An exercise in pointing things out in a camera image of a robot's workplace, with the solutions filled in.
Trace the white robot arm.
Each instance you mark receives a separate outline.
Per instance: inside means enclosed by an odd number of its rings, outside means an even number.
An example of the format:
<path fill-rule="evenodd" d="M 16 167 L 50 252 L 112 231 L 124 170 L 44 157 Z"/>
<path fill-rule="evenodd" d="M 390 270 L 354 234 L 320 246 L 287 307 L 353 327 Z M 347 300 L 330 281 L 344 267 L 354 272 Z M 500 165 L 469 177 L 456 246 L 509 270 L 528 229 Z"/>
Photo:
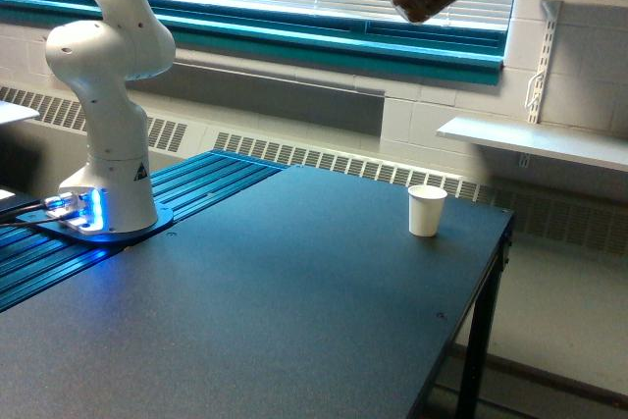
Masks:
<path fill-rule="evenodd" d="M 87 129 L 86 164 L 60 184 L 48 214 L 83 236 L 128 236 L 157 227 L 148 119 L 127 84 L 167 72 L 176 44 L 147 0 L 95 0 L 100 21 L 55 27 L 46 61 L 77 96 Z"/>

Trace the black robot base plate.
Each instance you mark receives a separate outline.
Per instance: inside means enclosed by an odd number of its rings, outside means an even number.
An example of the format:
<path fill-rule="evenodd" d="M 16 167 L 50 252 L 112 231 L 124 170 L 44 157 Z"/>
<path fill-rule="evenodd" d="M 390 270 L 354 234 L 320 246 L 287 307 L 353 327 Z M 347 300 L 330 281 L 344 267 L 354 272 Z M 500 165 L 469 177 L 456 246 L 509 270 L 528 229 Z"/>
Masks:
<path fill-rule="evenodd" d="M 157 204 L 156 209 L 158 216 L 156 223 L 145 229 L 127 233 L 109 232 L 98 235 L 87 235 L 73 230 L 60 222 L 34 224 L 33 226 L 50 236 L 64 237 L 89 244 L 133 245 L 167 230 L 174 223 L 174 212 L 171 208 Z"/>

